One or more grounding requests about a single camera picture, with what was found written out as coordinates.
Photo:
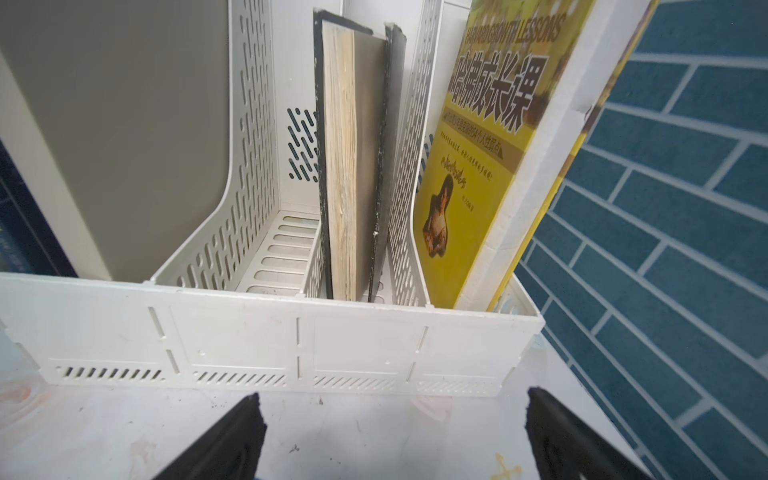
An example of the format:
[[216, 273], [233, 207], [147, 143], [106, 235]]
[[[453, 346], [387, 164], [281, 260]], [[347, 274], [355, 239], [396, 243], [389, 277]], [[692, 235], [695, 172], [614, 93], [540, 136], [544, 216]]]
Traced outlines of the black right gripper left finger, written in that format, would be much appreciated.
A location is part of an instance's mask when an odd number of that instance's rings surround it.
[[260, 397], [241, 399], [155, 479], [256, 479], [267, 432]]

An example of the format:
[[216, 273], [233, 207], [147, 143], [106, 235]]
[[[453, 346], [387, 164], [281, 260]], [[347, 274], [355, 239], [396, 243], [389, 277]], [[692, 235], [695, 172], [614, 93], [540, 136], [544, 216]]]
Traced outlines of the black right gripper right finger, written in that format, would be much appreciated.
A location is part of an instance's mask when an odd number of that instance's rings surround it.
[[547, 390], [531, 387], [528, 398], [525, 429], [542, 479], [649, 477]]

